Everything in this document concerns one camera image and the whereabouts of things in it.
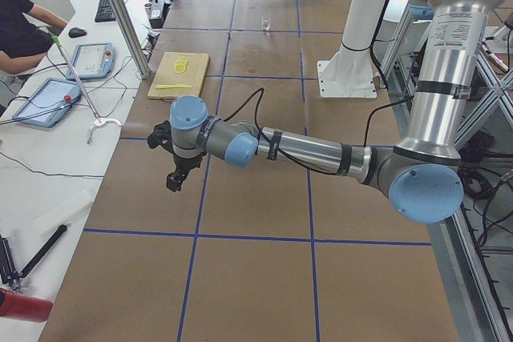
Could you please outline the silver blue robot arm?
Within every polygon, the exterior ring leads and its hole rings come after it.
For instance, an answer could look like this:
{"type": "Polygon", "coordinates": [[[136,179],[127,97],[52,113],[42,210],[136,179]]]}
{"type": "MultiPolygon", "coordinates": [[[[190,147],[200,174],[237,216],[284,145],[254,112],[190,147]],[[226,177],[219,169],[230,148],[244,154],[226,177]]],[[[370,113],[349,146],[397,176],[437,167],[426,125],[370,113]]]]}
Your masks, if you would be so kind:
{"type": "Polygon", "coordinates": [[[396,211],[419,223],[454,214],[463,200],[455,137],[491,11],[504,0],[410,0],[431,17],[406,136],[391,148],[353,147],[255,123],[227,123],[204,101],[185,95],[148,138],[163,147],[176,169],[167,186],[178,191],[205,155],[245,167],[255,155],[287,159],[327,175],[349,176],[379,190],[396,211]]]}

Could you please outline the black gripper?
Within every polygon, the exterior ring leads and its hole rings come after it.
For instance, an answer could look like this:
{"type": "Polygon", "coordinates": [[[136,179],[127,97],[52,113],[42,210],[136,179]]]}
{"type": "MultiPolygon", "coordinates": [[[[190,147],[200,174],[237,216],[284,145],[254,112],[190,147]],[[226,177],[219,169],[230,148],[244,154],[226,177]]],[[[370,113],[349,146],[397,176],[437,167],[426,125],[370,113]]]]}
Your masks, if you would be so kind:
{"type": "Polygon", "coordinates": [[[166,178],[166,188],[172,192],[181,191],[183,182],[187,179],[190,170],[200,168],[203,159],[203,153],[192,158],[184,158],[179,155],[173,155],[173,161],[176,169],[169,173],[166,178]]]}

